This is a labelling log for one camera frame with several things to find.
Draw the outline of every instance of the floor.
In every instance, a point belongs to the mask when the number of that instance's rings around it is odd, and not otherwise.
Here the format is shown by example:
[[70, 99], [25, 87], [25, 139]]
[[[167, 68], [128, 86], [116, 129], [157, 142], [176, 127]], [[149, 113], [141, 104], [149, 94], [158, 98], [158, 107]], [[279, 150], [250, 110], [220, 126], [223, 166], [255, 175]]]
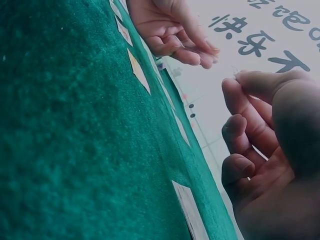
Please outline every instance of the floor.
[[[219, 63], [205, 70], [183, 65], [169, 57], [164, 58], [164, 62], [237, 227], [231, 203], [221, 183], [222, 163], [229, 155], [221, 128], [230, 116], [222, 94], [222, 80], [233, 77], [242, 69], [267, 72], [297, 69], [319, 77], [320, 17], [318, 3], [313, 0], [215, 2], [189, 0], [192, 10], [208, 32], [208, 38], [221, 49]], [[238, 228], [237, 232], [239, 239], [243, 239]]]

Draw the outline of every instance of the hand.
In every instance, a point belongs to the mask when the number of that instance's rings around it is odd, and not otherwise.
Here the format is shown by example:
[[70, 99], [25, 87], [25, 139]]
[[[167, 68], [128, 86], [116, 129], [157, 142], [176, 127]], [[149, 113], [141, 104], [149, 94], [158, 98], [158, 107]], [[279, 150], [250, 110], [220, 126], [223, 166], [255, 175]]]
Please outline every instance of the hand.
[[158, 57], [211, 68], [220, 50], [206, 40], [186, 0], [127, 0], [135, 28]]
[[244, 238], [319, 239], [320, 86], [298, 71], [241, 72], [222, 90], [222, 183]]

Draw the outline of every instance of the finger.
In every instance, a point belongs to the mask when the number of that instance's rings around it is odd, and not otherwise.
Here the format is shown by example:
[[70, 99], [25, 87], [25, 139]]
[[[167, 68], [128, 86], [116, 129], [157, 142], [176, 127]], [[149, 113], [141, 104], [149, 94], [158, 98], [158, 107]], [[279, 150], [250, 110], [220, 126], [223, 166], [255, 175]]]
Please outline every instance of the finger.
[[240, 114], [231, 116], [222, 128], [222, 136], [230, 154], [240, 154], [249, 159], [255, 170], [266, 163], [266, 160], [253, 148], [245, 133], [247, 120]]
[[297, 70], [284, 73], [241, 71], [235, 75], [235, 78], [246, 93], [270, 105], [277, 91], [284, 85], [297, 80], [311, 80], [305, 72]]
[[320, 173], [320, 86], [300, 71], [245, 72], [236, 76], [244, 91], [269, 104], [281, 149], [297, 178]]
[[254, 99], [253, 97], [249, 97], [249, 102], [256, 109], [256, 111], [260, 114], [262, 119], [268, 124], [268, 126], [273, 130], [274, 123], [272, 120], [272, 106], [265, 101], [260, 99]]
[[254, 172], [255, 165], [240, 154], [232, 154], [223, 161], [222, 185], [234, 207], [245, 198], [245, 189], [250, 183], [248, 178], [252, 177]]
[[181, 43], [185, 46], [187, 50], [194, 52], [200, 56], [200, 65], [204, 69], [210, 69], [213, 64], [218, 62], [215, 56], [197, 50], [199, 48], [196, 47], [195, 44], [190, 40], [184, 29], [179, 31], [176, 34], [176, 37], [181, 41]]
[[174, 35], [167, 36], [164, 41], [158, 36], [148, 37], [145, 43], [157, 57], [170, 56], [182, 46]]
[[205, 30], [200, 25], [185, 1], [175, 1], [171, 7], [171, 15], [183, 26], [186, 34], [199, 48], [213, 56], [218, 56], [220, 50], [207, 40]]
[[189, 64], [192, 66], [198, 66], [201, 63], [200, 55], [187, 50], [186, 48], [179, 48], [175, 53], [171, 55], [174, 59], [182, 62], [183, 64]]
[[269, 158], [279, 146], [275, 132], [251, 105], [237, 81], [226, 78], [222, 82], [222, 91], [230, 113], [232, 115], [241, 114], [246, 119], [245, 133], [250, 143]]

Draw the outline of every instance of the green felt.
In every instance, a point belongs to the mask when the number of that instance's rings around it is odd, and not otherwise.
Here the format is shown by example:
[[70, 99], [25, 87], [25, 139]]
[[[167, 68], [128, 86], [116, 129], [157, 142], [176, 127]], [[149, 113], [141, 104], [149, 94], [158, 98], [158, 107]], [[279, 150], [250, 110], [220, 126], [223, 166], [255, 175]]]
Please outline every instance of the green felt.
[[191, 148], [116, 4], [134, 47], [107, 0], [0, 4], [0, 239], [189, 240], [174, 180], [191, 187], [211, 240], [235, 240], [169, 76]]

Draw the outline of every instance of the black dot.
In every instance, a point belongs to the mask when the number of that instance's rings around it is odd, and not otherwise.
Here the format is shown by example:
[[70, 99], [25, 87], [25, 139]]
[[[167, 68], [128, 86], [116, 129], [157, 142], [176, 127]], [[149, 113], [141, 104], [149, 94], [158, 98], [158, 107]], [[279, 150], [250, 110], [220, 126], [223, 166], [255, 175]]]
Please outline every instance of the black dot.
[[226, 39], [230, 40], [232, 39], [232, 34], [230, 32], [228, 32], [225, 36]]

